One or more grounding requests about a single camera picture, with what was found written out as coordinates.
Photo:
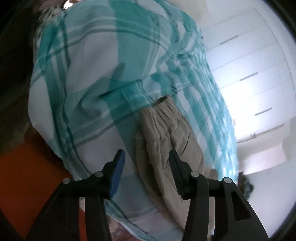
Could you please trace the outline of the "beige pants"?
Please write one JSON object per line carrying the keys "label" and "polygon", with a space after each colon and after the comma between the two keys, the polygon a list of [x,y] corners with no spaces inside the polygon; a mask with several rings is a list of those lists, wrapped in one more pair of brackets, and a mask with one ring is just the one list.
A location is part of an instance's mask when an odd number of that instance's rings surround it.
{"label": "beige pants", "polygon": [[184,230],[190,202],[178,195],[169,164],[170,150],[176,150],[181,161],[207,178],[216,180],[218,173],[206,164],[191,126],[169,95],[141,109],[139,115],[141,127],[135,136],[139,175],[162,215]]}

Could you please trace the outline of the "red patterned rug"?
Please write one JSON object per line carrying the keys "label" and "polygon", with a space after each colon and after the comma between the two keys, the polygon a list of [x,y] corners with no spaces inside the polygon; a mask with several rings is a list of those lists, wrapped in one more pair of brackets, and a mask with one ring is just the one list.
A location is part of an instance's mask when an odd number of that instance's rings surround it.
{"label": "red patterned rug", "polygon": [[38,137],[1,156],[1,213],[15,232],[9,235],[1,223],[1,240],[25,238],[51,194],[71,177],[62,160]]}

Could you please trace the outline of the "teal plaid bed cover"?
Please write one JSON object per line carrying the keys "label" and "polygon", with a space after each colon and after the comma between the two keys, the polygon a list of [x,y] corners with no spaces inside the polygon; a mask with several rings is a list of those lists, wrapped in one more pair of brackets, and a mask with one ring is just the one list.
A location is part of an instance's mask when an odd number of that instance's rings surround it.
{"label": "teal plaid bed cover", "polygon": [[169,95],[219,178],[237,178],[233,123],[195,21],[166,1],[42,4],[29,92],[33,127],[75,180],[126,163],[107,215],[141,240],[180,240],[138,174],[139,112]]}

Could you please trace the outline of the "white wardrobe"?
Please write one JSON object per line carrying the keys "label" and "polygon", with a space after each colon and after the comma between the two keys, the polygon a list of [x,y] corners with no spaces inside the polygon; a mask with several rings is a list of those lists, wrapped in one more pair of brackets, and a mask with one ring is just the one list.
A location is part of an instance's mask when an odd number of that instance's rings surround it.
{"label": "white wardrobe", "polygon": [[238,141],[295,117],[295,41],[264,1],[207,1],[207,61]]}

